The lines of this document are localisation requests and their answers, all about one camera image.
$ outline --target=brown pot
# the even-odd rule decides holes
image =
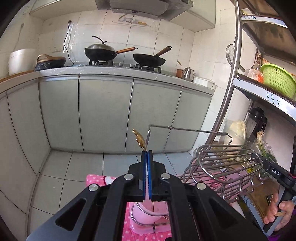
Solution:
[[[182,73],[183,73],[183,69],[177,69],[176,77],[182,79]]]

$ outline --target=black frying pan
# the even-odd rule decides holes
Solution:
[[[150,66],[150,67],[158,67],[165,63],[164,58],[160,58],[159,56],[170,51],[172,46],[167,46],[156,55],[142,54],[142,53],[134,53],[133,59],[140,65]]]
[[[94,35],[93,37],[99,39],[102,43],[92,44],[91,46],[84,49],[85,55],[92,61],[110,61],[113,60],[119,53],[125,53],[137,49],[132,47],[115,51],[111,46],[105,44],[107,41],[103,41]]]

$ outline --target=stainless steel kettle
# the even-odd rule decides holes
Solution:
[[[185,68],[182,72],[182,79],[192,82],[193,81],[193,74],[194,74],[193,69],[191,69],[190,67]]]

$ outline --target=green plastic basket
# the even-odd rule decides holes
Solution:
[[[296,82],[292,75],[285,69],[275,64],[261,66],[264,84],[290,98],[296,92]]]

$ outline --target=dish rack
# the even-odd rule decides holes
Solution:
[[[222,197],[228,203],[235,202],[237,196],[240,193],[247,194],[254,191],[259,185],[263,184],[266,179],[262,175],[262,160],[259,155],[254,152],[250,147],[246,145],[231,145],[232,137],[230,134],[221,131],[201,131],[185,128],[176,128],[173,126],[159,126],[149,125],[148,134],[145,141],[148,146],[151,127],[165,128],[169,130],[183,130],[193,132],[212,133],[216,137],[228,136],[230,141],[227,145],[221,145],[219,143],[213,143],[210,145],[200,146],[194,153],[189,166],[185,169],[184,173],[179,176],[181,181],[191,185],[197,185],[198,183],[205,183],[217,195]],[[259,184],[254,183],[254,178],[260,180]],[[165,222],[154,223],[141,223],[133,215],[134,205],[137,205],[140,209],[141,206],[138,203],[133,204],[131,207],[131,218],[140,226],[152,228],[153,232],[156,232],[156,228],[161,225],[169,224],[168,213],[151,214],[142,210],[145,214],[151,216],[161,216],[165,218]]]

